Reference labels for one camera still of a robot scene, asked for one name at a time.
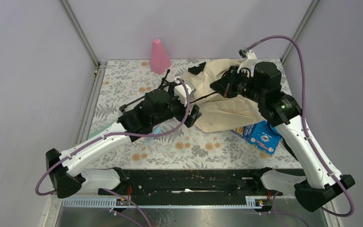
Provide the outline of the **pink cone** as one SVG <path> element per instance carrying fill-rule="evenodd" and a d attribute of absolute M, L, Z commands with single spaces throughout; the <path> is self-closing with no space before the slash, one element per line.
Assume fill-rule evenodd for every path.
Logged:
<path fill-rule="evenodd" d="M 170 58 L 166 54 L 160 39 L 152 41 L 150 57 L 150 69 L 156 74 L 164 73 L 171 66 Z"/>

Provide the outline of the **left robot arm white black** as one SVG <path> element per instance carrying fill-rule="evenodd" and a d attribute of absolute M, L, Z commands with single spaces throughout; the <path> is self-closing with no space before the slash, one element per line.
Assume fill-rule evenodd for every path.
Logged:
<path fill-rule="evenodd" d="M 191 105 L 195 89 L 187 85 L 171 85 L 168 90 L 160 87 L 137 99 L 138 104 L 126 110 L 113 123 L 92 134 L 91 138 L 64 151 L 55 148 L 45 153 L 47 171 L 42 179 L 49 177 L 53 191 L 59 199 L 81 191 L 111 189 L 123 194 L 128 187 L 127 178 L 119 168 L 89 169 L 88 166 L 102 155 L 116 148 L 129 145 L 140 138 L 169 135 L 182 125 L 190 128 L 202 115 L 197 105 Z M 179 124 L 167 132 L 155 135 L 154 127 L 175 118 Z"/>

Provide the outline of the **mint green tube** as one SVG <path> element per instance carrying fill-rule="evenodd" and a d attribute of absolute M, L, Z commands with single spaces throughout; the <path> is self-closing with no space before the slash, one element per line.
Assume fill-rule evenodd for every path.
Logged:
<path fill-rule="evenodd" d="M 97 135 L 99 135 L 99 134 L 103 133 L 104 131 L 106 131 L 107 129 L 109 129 L 111 126 L 112 126 L 112 123 L 111 123 L 111 124 L 108 124 L 108 125 L 106 125 L 106 126 L 104 126 L 103 128 L 101 128 L 101 129 L 99 129 L 99 130 L 97 130 L 97 131 L 95 131 L 95 132 L 93 132 L 93 133 L 91 133 L 91 134 L 89 135 L 88 139 L 92 139 L 93 137 L 95 137 L 95 136 L 97 136 Z"/>

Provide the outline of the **cream canvas backpack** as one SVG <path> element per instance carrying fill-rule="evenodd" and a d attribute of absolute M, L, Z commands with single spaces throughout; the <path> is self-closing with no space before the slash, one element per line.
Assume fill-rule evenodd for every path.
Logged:
<path fill-rule="evenodd" d="M 240 64 L 234 59 L 207 61 L 197 75 L 185 71 L 181 76 L 196 89 L 190 98 L 190 104 L 197 105 L 202 113 L 194 123 L 202 132 L 234 130 L 265 120 L 259 113 L 257 103 L 242 96 L 224 98 L 218 93 L 213 94 L 214 91 L 209 86 L 219 80 L 231 66 Z"/>

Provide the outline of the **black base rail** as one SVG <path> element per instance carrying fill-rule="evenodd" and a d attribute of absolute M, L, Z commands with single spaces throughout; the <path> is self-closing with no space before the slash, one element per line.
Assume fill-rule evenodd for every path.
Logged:
<path fill-rule="evenodd" d="M 123 170 L 112 191 L 139 206 L 245 205 L 247 196 L 270 199 L 256 169 Z"/>

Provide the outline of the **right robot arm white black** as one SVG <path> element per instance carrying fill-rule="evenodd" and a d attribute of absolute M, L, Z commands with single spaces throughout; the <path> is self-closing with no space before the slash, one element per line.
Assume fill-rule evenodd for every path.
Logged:
<path fill-rule="evenodd" d="M 269 190 L 294 196 L 309 212 L 354 186 L 351 175 L 342 174 L 326 157 L 310 132 L 297 101 L 281 90 L 282 73 L 272 62 L 256 63 L 248 74 L 232 66 L 210 88 L 225 98 L 245 97 L 258 105 L 260 115 L 286 141 L 304 171 L 303 176 L 281 173 L 265 167 L 256 173 L 252 182 L 256 194 Z"/>

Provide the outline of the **blue Treehouse book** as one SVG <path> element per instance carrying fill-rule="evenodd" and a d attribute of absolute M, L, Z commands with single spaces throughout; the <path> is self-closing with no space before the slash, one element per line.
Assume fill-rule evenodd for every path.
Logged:
<path fill-rule="evenodd" d="M 254 134 L 255 128 L 257 124 L 242 126 L 236 129 L 230 130 L 232 133 L 236 134 L 237 136 L 243 138 L 244 140 L 249 140 L 250 137 Z"/>

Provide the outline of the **blue highlighter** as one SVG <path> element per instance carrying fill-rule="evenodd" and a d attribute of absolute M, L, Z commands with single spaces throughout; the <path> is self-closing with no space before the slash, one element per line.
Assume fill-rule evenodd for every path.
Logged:
<path fill-rule="evenodd" d="M 162 133 L 162 127 L 158 125 L 154 128 L 154 130 L 151 134 L 157 135 L 157 134 L 161 134 L 161 133 Z M 147 137 L 146 140 L 143 142 L 143 145 L 148 146 L 153 139 L 154 139 L 154 137 Z"/>

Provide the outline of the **blue round-logo book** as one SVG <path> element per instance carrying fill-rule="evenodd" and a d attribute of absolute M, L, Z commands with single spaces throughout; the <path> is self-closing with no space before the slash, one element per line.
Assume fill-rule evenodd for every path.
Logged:
<path fill-rule="evenodd" d="M 273 155 L 282 136 L 267 121 L 262 121 L 249 128 L 247 142 L 261 151 Z"/>

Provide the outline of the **black folding tripod stand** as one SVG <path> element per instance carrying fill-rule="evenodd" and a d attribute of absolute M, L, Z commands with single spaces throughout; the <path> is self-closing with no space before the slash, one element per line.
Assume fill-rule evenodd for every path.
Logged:
<path fill-rule="evenodd" d="M 169 75 L 170 71 L 171 71 L 171 70 L 170 70 L 170 69 L 168 69 L 168 70 L 166 71 L 165 76 L 161 78 L 161 84 L 160 84 L 160 86 L 158 87 L 158 89 L 164 89 L 165 87 L 167 87 L 167 86 L 169 86 L 169 85 L 170 85 L 170 82 L 167 80 L 167 77 L 168 77 L 168 75 Z M 138 101 L 140 101 L 140 100 L 143 100 L 144 98 L 145 98 L 145 95 L 143 95 L 143 96 L 141 96 L 141 97 L 139 97 L 139 98 L 137 98 L 137 99 L 135 99 L 135 100 L 133 100 L 133 101 L 131 101 L 131 102 L 127 103 L 127 104 L 124 104 L 124 105 L 122 105 L 122 106 L 120 106 L 120 107 L 119 107 L 119 110 L 123 113 L 123 112 L 125 112 L 125 109 L 126 109 L 127 107 L 131 106 L 132 104 L 134 104 L 134 103 L 136 103 L 136 102 L 138 102 Z"/>

